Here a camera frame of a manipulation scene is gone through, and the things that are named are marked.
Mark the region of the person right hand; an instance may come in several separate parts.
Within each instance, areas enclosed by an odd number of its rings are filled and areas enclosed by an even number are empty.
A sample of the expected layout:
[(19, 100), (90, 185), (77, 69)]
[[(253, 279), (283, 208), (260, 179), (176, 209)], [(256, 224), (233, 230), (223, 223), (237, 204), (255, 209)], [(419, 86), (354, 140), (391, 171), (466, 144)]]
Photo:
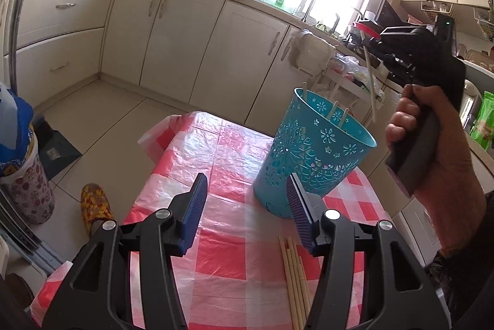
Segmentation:
[(428, 211), (442, 254), (448, 256), (471, 241), (487, 212), (487, 198), (475, 176), (459, 114), (439, 87), (405, 86), (385, 130), (389, 147), (417, 127), (425, 106), (438, 117), (440, 135), (434, 161), (414, 197)]

